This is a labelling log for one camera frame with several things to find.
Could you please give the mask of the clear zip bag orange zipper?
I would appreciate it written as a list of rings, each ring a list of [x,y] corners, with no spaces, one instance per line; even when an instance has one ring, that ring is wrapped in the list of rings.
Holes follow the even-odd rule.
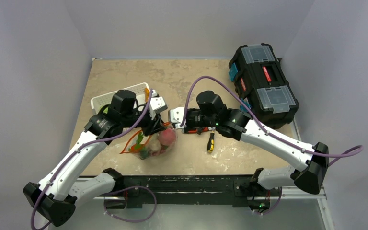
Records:
[[[171,122],[163,123],[164,130],[145,136],[140,130],[125,144],[120,154],[133,154],[141,160],[169,152],[176,144],[178,135]]]

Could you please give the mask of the pink peach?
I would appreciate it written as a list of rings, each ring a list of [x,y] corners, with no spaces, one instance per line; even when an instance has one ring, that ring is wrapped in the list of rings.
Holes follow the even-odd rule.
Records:
[[[170,146],[177,139],[176,132],[172,128],[167,128],[166,130],[159,133],[158,140],[161,145]]]

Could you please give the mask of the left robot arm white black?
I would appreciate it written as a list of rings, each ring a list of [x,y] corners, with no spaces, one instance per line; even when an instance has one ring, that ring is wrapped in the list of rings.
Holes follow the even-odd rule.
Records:
[[[100,108],[85,125],[75,145],[60,163],[37,183],[29,182],[23,193],[33,211],[30,226],[36,229],[35,217],[46,219],[46,225],[66,223],[79,205],[99,195],[118,196],[138,185],[125,184],[121,173],[109,168],[98,176],[77,184],[77,179],[91,161],[115,139],[140,128],[145,136],[165,129],[161,112],[167,109],[165,100],[155,90],[141,94],[118,90],[110,103]]]

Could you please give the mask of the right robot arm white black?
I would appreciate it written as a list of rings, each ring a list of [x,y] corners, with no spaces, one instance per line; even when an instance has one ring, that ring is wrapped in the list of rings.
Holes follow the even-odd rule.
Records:
[[[186,127],[213,127],[226,138],[258,146],[289,163],[283,168],[256,170],[250,181],[254,194],[291,185],[313,195],[320,192],[329,166],[327,145],[300,142],[258,124],[249,113],[227,108],[213,91],[201,92],[196,101],[198,108],[183,111],[182,122]]]

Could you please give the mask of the orange carrot with leaves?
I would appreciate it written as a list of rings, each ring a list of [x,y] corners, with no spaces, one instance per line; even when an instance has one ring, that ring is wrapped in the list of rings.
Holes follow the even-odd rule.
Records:
[[[130,153],[138,154],[141,151],[146,149],[147,144],[149,143],[152,135],[145,136],[143,132],[139,131],[137,134],[133,136],[134,142],[128,148]]]

